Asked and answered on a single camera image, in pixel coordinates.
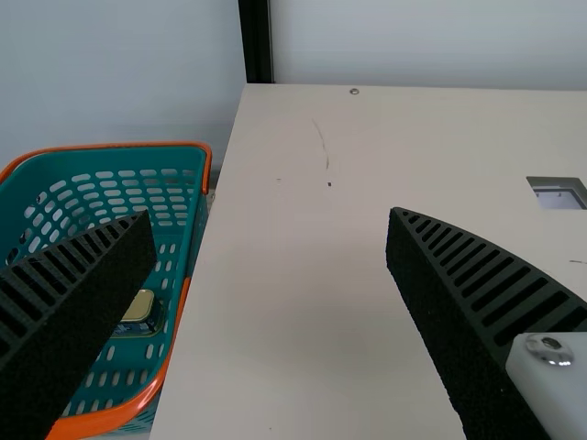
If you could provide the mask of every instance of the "metal screw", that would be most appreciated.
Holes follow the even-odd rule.
[[[531,334],[526,337],[526,349],[534,358],[554,367],[567,367],[575,356],[563,341],[548,334]]]
[[[560,350],[562,348],[562,345],[559,341],[548,336],[542,338],[542,344],[544,344],[548,348],[552,348],[553,350]]]

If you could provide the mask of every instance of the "orange basket rim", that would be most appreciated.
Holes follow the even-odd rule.
[[[204,174],[202,176],[202,194],[208,194],[210,185],[210,172],[212,170],[212,149],[204,142],[193,140],[159,140],[153,142],[120,142],[111,144],[89,144],[89,145],[70,145],[62,147],[49,147],[37,149],[18,156],[12,160],[6,167],[0,171],[0,184],[3,183],[10,174],[23,162],[34,158],[40,154],[55,153],[58,151],[71,151],[78,149],[131,149],[140,147],[193,147],[205,152]]]

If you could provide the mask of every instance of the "black door frame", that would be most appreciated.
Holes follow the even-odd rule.
[[[238,0],[247,83],[274,83],[271,0]]]

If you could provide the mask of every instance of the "white wall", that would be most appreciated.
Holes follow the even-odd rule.
[[[0,167],[71,143],[188,138],[224,157],[245,83],[236,0],[4,0]]]
[[[278,83],[587,89],[582,0],[271,0]]]

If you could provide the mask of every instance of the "teal plastic basket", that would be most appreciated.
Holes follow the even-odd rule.
[[[84,426],[100,425],[102,413],[111,420],[121,403],[136,399],[151,385],[169,354],[184,279],[191,276],[207,219],[202,192],[207,191],[211,158],[206,145],[102,147],[41,152],[18,164],[0,184],[3,265],[84,229],[146,209],[158,251],[144,288],[155,292],[166,311],[162,329],[146,337],[111,338],[50,438],[103,434],[96,428],[86,432]],[[148,431],[158,399],[154,397],[149,405],[143,402],[132,420],[110,434]]]

